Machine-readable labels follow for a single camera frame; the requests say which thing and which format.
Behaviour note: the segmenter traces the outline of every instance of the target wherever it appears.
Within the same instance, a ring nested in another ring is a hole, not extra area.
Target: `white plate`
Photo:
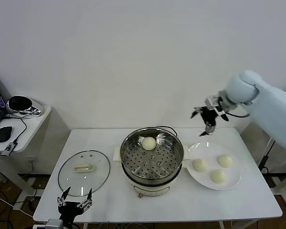
[[[229,155],[233,158],[233,166],[231,168],[224,168],[217,162],[217,158],[223,154]],[[188,156],[190,160],[186,161],[186,167],[191,176],[203,186],[215,190],[227,190],[237,185],[241,178],[239,162],[233,155],[234,154],[230,150],[214,142],[196,143],[189,148]],[[198,158],[204,159],[207,162],[207,171],[197,172],[193,168],[192,161],[193,159]],[[217,184],[211,179],[211,172],[216,169],[221,169],[227,174],[228,180],[226,183]]]

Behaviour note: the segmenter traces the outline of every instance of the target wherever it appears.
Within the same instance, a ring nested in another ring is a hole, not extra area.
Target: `white table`
[[[15,149],[13,150],[12,154],[17,154],[23,151],[36,132],[38,131],[41,124],[44,122],[46,117],[49,115],[51,111],[50,106],[43,106],[44,112],[41,116],[32,118],[32,119],[25,119],[23,118],[23,121],[27,125],[27,130],[18,138],[18,144],[16,145]],[[11,141],[13,141],[25,128],[24,124],[19,119],[3,119],[0,122],[0,128],[4,126],[12,126],[13,130],[10,136],[10,139],[6,142],[0,143],[0,153],[4,151],[7,144]],[[11,182],[13,182],[15,185],[17,185],[23,192],[20,194],[18,198],[19,201],[24,201],[27,196],[33,196],[35,193],[35,189],[31,187],[31,185],[34,183],[35,178],[30,178],[28,182],[24,181],[20,176],[18,176],[17,171],[13,168],[10,163],[7,163],[6,161],[2,160],[2,156],[0,156],[0,172]],[[38,190],[36,193],[36,196],[41,196],[43,190]],[[16,207],[21,207],[23,203],[16,204]]]
[[[242,178],[231,190],[216,191],[197,183],[182,169],[173,188],[158,197],[138,198],[130,188],[121,167],[112,162],[114,148],[133,129],[73,130],[65,144],[51,178],[34,213],[35,221],[58,219],[56,198],[61,196],[57,178],[63,163],[82,150],[98,150],[111,162],[111,172],[105,184],[93,194],[93,205],[75,222],[193,222],[243,220],[232,228],[243,229],[258,219],[282,215],[282,210],[258,167],[234,128],[216,129],[212,136],[199,137],[202,128],[176,129],[183,145],[213,141],[235,153],[241,162]],[[85,197],[70,197],[81,202]]]

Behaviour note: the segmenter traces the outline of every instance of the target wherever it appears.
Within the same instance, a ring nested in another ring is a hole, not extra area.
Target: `small side table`
[[[43,106],[43,107],[44,107],[44,112],[41,116],[33,119],[25,119],[25,118],[23,119],[23,121],[27,125],[27,130],[19,137],[18,145],[15,147],[12,154],[20,153],[28,146],[28,144],[30,143],[30,141],[40,128],[41,124],[49,115],[51,107],[50,106]],[[14,140],[18,136],[18,134],[21,133],[21,131],[24,129],[24,125],[19,119],[3,119],[0,122],[0,128],[4,126],[13,127],[13,131],[10,137],[11,140]],[[5,149],[7,144],[8,142],[0,143],[0,153]],[[2,160],[1,155],[0,155],[0,173],[2,173],[7,179],[9,179],[11,182],[13,182],[22,190],[20,196],[17,199],[17,202],[24,201],[25,198],[29,196],[34,196],[34,195],[38,197],[42,196],[43,189],[35,190],[34,188],[31,187],[34,184],[36,178],[34,177],[29,178],[28,182],[26,182],[20,176],[18,176],[17,171],[10,163]],[[21,208],[22,204],[23,203],[17,203],[14,206],[17,208]]]

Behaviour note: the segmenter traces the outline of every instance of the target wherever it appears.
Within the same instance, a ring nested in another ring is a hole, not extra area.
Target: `steamed bun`
[[[220,169],[211,172],[211,179],[217,184],[223,184],[228,180],[226,173]]]
[[[153,150],[156,148],[156,140],[153,137],[146,137],[142,141],[142,147],[145,150]]]
[[[205,172],[207,170],[207,163],[203,159],[195,159],[192,162],[193,168],[198,172]]]
[[[230,168],[233,165],[233,158],[228,155],[221,155],[218,157],[218,163],[224,168]]]

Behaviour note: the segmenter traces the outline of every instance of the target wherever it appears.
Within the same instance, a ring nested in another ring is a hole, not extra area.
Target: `cable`
[[[261,162],[259,163],[258,168],[259,168],[260,171],[262,171],[262,169],[265,168],[265,164],[266,164],[266,162],[267,162],[267,160],[268,160],[268,158],[269,158],[269,157],[268,157],[268,154],[270,153],[270,151],[271,151],[272,147],[274,146],[274,144],[275,144],[275,141],[272,143],[272,145],[271,145],[270,148],[268,149],[266,155],[263,156]]]
[[[248,116],[250,116],[250,114],[246,114],[244,116],[239,116],[239,115],[231,114],[229,112],[226,112],[226,114],[230,115],[230,116],[233,116],[233,117],[236,117],[236,118],[247,118]]]
[[[165,127],[165,128],[169,128],[169,129],[171,129],[171,130],[175,133],[176,137],[178,137],[177,132],[176,132],[172,127],[170,127],[170,126],[167,126],[167,125],[159,125],[159,126],[156,126],[156,127]]]
[[[0,190],[0,192],[4,195],[4,197],[6,198],[6,200],[8,200],[8,198],[6,197],[6,195]],[[5,205],[5,208],[3,209],[3,211],[0,212],[0,216],[5,212],[7,208],[7,205]]]
[[[6,197],[6,195],[0,190],[0,193],[5,197],[6,201],[8,201],[8,198]],[[7,205],[5,205],[5,208],[2,212],[0,212],[0,216],[5,212],[7,208]],[[8,220],[0,220],[0,222],[7,222],[8,223],[8,229],[9,229],[9,225],[11,225],[11,229],[13,229],[13,224]]]
[[[31,164],[31,170],[30,170],[30,172],[28,172],[26,175],[20,176],[21,178],[26,177],[28,174],[30,174],[31,172],[34,171],[34,161],[33,161],[33,160],[30,160],[30,161],[28,161],[28,162]]]
[[[14,118],[14,119],[20,119],[22,121],[22,123],[24,124],[25,128],[24,130],[15,138],[15,140],[13,141],[13,143],[16,143],[18,138],[24,133],[24,131],[27,130],[28,126],[26,125],[26,123],[23,121],[22,118],[16,118],[16,117],[10,117],[10,116],[5,116],[2,119],[10,119],[10,118]]]
[[[21,211],[23,214],[25,214],[25,215],[27,215],[27,216],[33,218],[33,216],[31,216],[30,214],[28,214],[28,213],[22,211],[20,208],[17,208],[17,207],[15,207],[15,206],[13,206],[12,204],[6,202],[5,200],[3,200],[3,199],[1,199],[1,198],[0,198],[0,200],[1,200],[2,202],[6,203],[7,205],[10,205],[12,208],[16,208],[16,209],[18,209],[19,211]]]
[[[23,121],[22,118],[16,118],[16,119],[20,119],[22,121],[22,123],[25,125],[24,130],[16,137],[16,139],[13,141],[13,143],[16,143],[18,138],[24,133],[24,131],[26,131],[26,129],[28,128],[28,126],[25,124],[25,122]]]
[[[218,97],[217,99],[217,103],[218,103],[218,106],[219,108],[223,111],[223,107],[221,106],[220,102],[222,101],[223,99],[221,97]],[[250,116],[250,114],[246,114],[244,116],[240,116],[240,115],[235,115],[235,114],[231,114],[229,112],[225,112],[227,115],[230,115],[230,116],[233,116],[233,117],[236,117],[236,118],[246,118],[248,116]]]
[[[268,150],[266,156],[268,156],[268,154],[270,153],[270,150],[272,149],[272,147],[274,146],[274,144],[275,144],[275,141],[274,141],[274,142],[272,143],[272,145],[270,146],[270,149]]]

